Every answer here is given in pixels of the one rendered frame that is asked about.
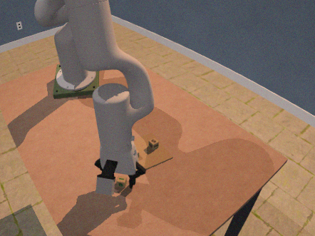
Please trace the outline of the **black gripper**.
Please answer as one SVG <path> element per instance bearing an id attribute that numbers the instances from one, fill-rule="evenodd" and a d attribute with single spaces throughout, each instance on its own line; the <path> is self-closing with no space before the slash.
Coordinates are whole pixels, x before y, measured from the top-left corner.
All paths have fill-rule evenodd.
<path id="1" fill-rule="evenodd" d="M 100 146 L 100 158 L 95 162 L 95 166 L 103 171 L 106 160 L 118 161 L 115 173 L 128 175 L 130 188 L 135 185 L 135 179 L 146 172 L 146 169 L 138 163 L 138 153 L 133 141 L 130 142 L 129 148 L 122 153 L 109 153 Z"/>

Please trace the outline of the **tan flat mat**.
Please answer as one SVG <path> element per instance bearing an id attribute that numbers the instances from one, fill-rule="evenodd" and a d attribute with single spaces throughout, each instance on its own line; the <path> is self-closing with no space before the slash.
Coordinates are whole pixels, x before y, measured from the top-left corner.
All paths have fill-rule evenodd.
<path id="1" fill-rule="evenodd" d="M 149 140 L 153 138 L 159 142 L 159 147 L 154 150 L 149 146 Z M 152 133 L 136 138 L 133 142 L 136 150 L 139 152 L 138 163 L 145 169 L 151 168 L 173 158 Z"/>

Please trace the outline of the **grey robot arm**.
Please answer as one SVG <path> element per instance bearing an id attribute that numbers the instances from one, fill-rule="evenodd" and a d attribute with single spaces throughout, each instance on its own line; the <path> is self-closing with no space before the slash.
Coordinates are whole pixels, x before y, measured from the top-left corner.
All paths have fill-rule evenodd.
<path id="1" fill-rule="evenodd" d="M 66 23 L 54 36 L 63 70 L 56 80 L 62 89 L 77 91 L 89 86 L 96 71 L 119 70 L 125 76 L 128 88 L 119 83 L 99 86 L 93 92 L 93 105 L 102 149 L 126 151 L 135 140 L 134 123 L 153 111 L 155 101 L 145 67 L 118 48 L 109 1 L 37 0 L 34 14 L 44 27 Z M 117 164 L 106 160 L 97 175 L 96 193 L 114 194 Z"/>

